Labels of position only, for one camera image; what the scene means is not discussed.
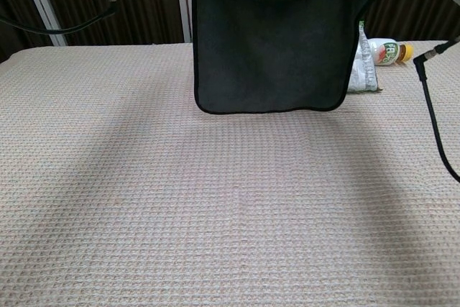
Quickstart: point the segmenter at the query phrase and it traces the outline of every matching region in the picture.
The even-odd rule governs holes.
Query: dark background wall
[[[63,27],[90,19],[105,0],[51,0]],[[178,0],[119,0],[119,12],[81,32],[66,35],[70,45],[140,45],[182,42]],[[42,27],[33,0],[0,0],[0,14]],[[366,17],[370,37],[444,40],[460,34],[460,6],[451,0],[376,0]],[[29,47],[51,45],[49,37],[0,23],[0,61]]]

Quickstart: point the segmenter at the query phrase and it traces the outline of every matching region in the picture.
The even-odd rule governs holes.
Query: plastic bottle
[[[414,47],[397,43],[393,39],[370,39],[372,58],[375,65],[391,65],[411,59]]]

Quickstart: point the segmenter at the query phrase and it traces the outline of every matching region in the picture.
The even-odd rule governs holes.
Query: textured fabric surface
[[[457,169],[459,56],[427,64]],[[460,306],[460,187],[412,65],[377,73],[333,112],[213,116],[190,45],[17,53],[0,306]]]

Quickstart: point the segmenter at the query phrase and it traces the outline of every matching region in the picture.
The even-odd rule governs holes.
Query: beige tablecloth
[[[213,116],[190,45],[17,53],[0,305],[460,306],[460,185],[412,64],[377,72],[330,113]],[[428,76],[460,170],[460,47]]]

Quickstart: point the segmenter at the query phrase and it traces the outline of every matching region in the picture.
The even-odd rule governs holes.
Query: black cable
[[[428,83],[424,66],[425,61],[431,59],[437,54],[442,54],[448,48],[452,47],[458,42],[460,42],[460,37],[457,37],[456,39],[450,40],[441,45],[437,45],[436,47],[434,47],[434,49],[416,57],[414,59],[414,64],[420,82],[422,82],[426,105],[428,106],[428,112],[430,113],[431,124],[433,126],[434,137],[436,139],[436,145],[438,146],[439,155],[441,156],[441,160],[443,161],[443,164],[446,167],[447,171],[452,175],[452,178],[454,178],[458,183],[460,183],[460,175],[452,168],[451,163],[447,159],[446,153],[444,152],[441,135],[439,134],[438,122],[436,121],[436,115],[433,108],[433,102],[431,101],[430,91],[428,90]]]
[[[65,34],[71,34],[73,32],[78,32],[86,27],[89,27],[90,25],[100,21],[101,19],[110,17],[112,14],[114,14],[118,9],[118,6],[116,4],[116,0],[109,0],[109,7],[104,11],[103,13],[97,15],[96,17],[88,20],[87,22],[84,22],[82,24],[79,24],[77,26],[67,28],[67,29],[41,29],[41,28],[36,28],[36,27],[30,27],[24,24],[21,24],[17,21],[14,21],[12,19],[8,19],[6,17],[0,16],[0,22],[11,25],[13,27],[16,27],[18,29],[25,30],[27,32],[34,32],[35,34],[40,34],[40,35],[65,35]]]

